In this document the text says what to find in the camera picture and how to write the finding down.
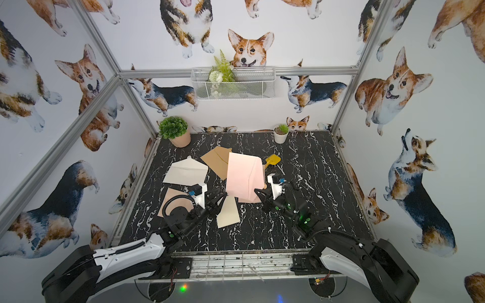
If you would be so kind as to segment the pink envelope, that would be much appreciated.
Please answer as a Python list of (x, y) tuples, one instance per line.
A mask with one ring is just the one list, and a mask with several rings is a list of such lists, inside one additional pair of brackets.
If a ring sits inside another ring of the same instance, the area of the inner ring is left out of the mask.
[(264, 189), (265, 174), (260, 157), (230, 153), (226, 193), (240, 203), (260, 203), (255, 189)]

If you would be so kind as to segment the white envelope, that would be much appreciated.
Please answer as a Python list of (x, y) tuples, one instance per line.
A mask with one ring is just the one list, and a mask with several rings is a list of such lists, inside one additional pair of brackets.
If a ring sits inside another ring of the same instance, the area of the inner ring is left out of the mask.
[(207, 173), (207, 165), (188, 156), (184, 160), (171, 164), (163, 183), (193, 186), (204, 183)]

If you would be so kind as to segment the brown kraft envelope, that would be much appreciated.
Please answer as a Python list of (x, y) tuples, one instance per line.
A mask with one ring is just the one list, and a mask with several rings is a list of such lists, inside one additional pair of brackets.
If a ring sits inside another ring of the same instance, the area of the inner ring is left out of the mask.
[(204, 163), (217, 174), (221, 180), (227, 179), (227, 169), (231, 148), (216, 146), (213, 150), (201, 156)]

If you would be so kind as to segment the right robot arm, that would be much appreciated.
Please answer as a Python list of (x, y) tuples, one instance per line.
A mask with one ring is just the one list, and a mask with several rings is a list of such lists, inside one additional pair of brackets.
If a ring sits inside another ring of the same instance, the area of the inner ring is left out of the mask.
[(295, 275), (335, 271), (369, 288), (379, 302), (410, 301), (419, 277), (388, 241), (372, 241), (331, 227), (288, 189), (276, 198), (270, 189), (255, 193), (266, 210), (284, 217), (300, 241), (313, 244), (308, 254), (294, 257), (290, 270)]

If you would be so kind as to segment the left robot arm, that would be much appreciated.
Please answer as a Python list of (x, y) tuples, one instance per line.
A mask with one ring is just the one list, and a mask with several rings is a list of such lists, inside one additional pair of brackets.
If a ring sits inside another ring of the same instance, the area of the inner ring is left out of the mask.
[(171, 255), (208, 217), (216, 217), (227, 193), (179, 194), (162, 207), (162, 226), (147, 238), (107, 249), (82, 246), (42, 281), (46, 302), (87, 302), (116, 284), (152, 275), (174, 276)]

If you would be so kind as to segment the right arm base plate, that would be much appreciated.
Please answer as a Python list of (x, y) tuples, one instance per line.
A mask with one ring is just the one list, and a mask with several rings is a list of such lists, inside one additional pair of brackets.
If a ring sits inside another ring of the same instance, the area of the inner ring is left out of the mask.
[(319, 275), (327, 274), (328, 270), (325, 268), (323, 263), (319, 258), (311, 256), (309, 254), (305, 255), (293, 255), (293, 263), (290, 268), (295, 275)]

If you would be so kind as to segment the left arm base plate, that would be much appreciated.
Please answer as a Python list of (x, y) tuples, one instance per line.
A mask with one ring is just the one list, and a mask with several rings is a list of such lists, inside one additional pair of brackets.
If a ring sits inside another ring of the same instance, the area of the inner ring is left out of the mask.
[(192, 266), (193, 258), (173, 258), (162, 265), (158, 276), (164, 280), (188, 279)]

